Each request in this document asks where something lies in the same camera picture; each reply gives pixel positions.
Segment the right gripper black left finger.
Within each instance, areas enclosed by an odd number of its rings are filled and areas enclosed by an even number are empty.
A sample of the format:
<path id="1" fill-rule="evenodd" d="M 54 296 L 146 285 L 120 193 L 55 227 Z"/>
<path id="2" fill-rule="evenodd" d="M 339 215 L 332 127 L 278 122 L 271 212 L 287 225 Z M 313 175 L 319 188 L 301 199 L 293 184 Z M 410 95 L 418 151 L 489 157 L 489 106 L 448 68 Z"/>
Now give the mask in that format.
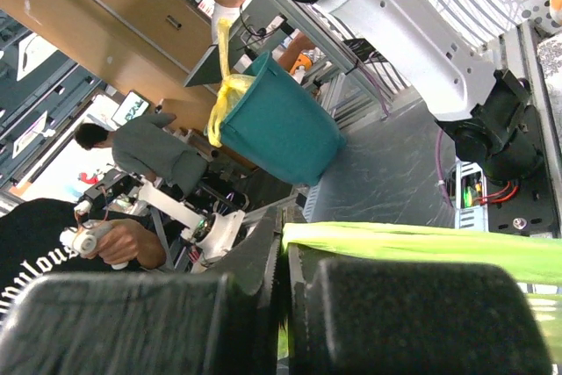
<path id="1" fill-rule="evenodd" d="M 199 274 L 67 273 L 33 282 L 1 331 L 4 374 L 272 374 L 277 210 Z"/>

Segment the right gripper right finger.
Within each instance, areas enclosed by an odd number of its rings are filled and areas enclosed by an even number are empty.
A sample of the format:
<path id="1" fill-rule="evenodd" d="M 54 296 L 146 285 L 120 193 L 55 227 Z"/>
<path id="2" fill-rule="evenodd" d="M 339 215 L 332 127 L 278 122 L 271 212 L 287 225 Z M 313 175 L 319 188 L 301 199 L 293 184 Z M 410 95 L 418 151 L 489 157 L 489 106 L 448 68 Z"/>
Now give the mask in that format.
<path id="1" fill-rule="evenodd" d="M 553 295 L 499 266 L 283 247 L 293 374 L 553 371 Z"/>

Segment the green trash bag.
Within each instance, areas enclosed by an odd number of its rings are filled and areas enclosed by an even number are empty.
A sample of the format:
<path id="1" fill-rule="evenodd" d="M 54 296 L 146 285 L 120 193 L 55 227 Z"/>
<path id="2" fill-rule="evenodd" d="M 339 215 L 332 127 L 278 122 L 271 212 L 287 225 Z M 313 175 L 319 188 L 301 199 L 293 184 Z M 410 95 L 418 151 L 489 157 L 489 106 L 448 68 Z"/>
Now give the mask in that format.
<path id="1" fill-rule="evenodd" d="M 283 245 L 365 259 L 486 263 L 515 280 L 561 284 L 561 241 L 465 229 L 369 222 L 287 223 Z"/>

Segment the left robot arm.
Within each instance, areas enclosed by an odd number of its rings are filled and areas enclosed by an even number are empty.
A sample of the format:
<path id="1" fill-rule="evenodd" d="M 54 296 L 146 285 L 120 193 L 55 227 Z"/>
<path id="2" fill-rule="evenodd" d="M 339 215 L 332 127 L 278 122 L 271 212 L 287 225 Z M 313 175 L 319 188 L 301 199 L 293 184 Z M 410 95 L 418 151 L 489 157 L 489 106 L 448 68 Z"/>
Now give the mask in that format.
<path id="1" fill-rule="evenodd" d="M 293 0 L 359 32 L 417 90 L 456 156 L 497 183 L 532 176 L 543 158 L 521 129 L 530 93 L 473 51 L 429 0 Z"/>

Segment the person's bare hand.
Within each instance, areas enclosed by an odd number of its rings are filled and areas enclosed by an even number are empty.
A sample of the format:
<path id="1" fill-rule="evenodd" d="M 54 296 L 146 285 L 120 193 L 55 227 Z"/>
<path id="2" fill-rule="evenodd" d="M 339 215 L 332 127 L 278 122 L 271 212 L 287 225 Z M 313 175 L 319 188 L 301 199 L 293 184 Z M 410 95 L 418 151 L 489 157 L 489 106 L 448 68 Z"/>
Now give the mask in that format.
<path id="1" fill-rule="evenodd" d="M 166 251 L 159 237 L 140 222 L 131 219 L 111 220 L 108 225 L 110 230 L 97 242 L 88 259 L 99 256 L 110 265 L 136 260 L 149 270 L 166 263 Z"/>

